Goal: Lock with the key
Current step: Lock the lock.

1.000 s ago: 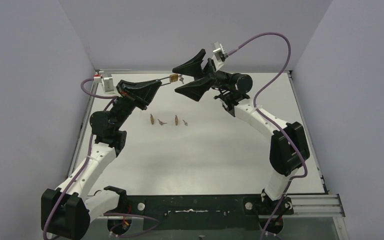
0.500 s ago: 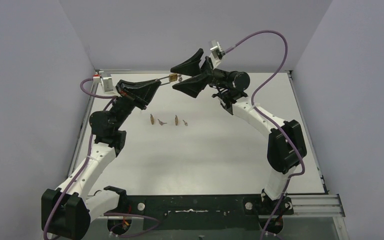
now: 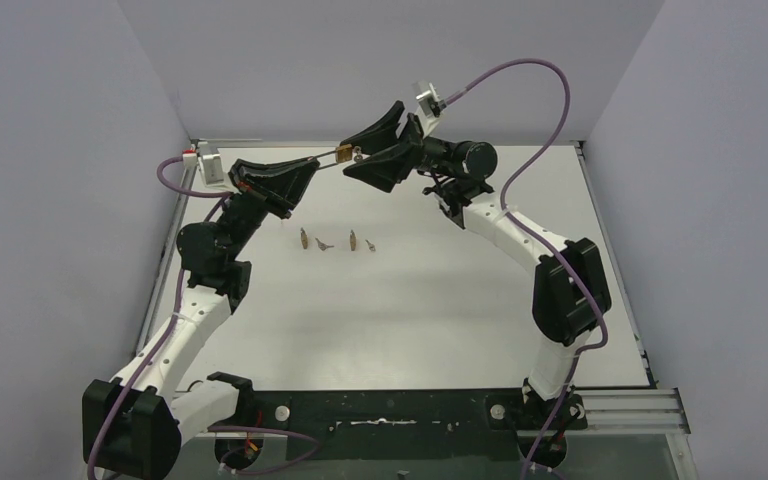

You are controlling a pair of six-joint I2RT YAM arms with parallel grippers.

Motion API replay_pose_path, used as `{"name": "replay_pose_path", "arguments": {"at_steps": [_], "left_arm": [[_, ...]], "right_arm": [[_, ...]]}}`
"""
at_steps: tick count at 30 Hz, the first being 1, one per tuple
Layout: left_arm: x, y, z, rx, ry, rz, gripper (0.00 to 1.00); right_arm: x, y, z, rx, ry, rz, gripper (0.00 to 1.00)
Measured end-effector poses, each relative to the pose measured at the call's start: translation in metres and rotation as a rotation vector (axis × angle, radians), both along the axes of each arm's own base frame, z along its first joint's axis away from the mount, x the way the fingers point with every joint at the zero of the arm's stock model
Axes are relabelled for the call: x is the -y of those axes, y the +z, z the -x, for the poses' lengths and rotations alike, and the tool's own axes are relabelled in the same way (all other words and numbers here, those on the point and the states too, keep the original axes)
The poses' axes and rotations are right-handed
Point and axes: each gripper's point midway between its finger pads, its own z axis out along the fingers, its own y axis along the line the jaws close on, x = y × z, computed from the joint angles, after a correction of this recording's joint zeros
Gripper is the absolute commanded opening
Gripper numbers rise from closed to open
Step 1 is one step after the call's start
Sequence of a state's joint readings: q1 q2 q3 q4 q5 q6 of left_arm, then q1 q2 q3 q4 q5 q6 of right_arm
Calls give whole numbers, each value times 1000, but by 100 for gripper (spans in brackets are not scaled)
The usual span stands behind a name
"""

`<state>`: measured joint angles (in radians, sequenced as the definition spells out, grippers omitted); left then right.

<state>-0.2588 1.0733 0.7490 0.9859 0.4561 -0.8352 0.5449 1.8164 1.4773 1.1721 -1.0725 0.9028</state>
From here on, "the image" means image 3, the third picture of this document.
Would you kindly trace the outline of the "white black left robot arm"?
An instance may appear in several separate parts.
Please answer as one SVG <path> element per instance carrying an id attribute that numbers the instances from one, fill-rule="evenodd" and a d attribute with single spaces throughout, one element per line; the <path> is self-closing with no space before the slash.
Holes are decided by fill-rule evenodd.
<path id="1" fill-rule="evenodd" d="M 86 476 L 99 470 L 163 479 L 181 448 L 225 420 L 241 427 L 255 418 L 250 380 L 211 374 L 194 391 L 176 393 L 184 374 L 248 293 L 252 264 L 238 256 L 268 216 L 287 219 L 320 167 L 314 157 L 225 168 L 216 155 L 193 151 L 177 162 L 201 177 L 199 190 L 172 188 L 215 200 L 205 220 L 175 237 L 180 259 L 172 310 L 160 329 L 110 380 L 95 380 L 82 398 Z"/>

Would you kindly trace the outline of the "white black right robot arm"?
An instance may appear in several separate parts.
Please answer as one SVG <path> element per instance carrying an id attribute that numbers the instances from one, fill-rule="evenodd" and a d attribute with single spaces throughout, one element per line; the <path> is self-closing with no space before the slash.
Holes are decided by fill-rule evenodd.
<path id="1" fill-rule="evenodd" d="M 397 101 L 361 132 L 340 142 L 343 173 L 389 193 L 412 172 L 432 179 L 424 188 L 459 228 L 492 243 L 532 276 L 532 318 L 542 338 L 525 378 L 522 408 L 506 411 L 518 426 L 566 425 L 583 416 L 572 398 L 572 375 L 594 331 L 607 332 L 612 299 L 596 244 L 569 240 L 542 228 L 503 202 L 488 180 L 498 154 L 487 142 L 451 142 L 430 136 L 421 112 Z"/>

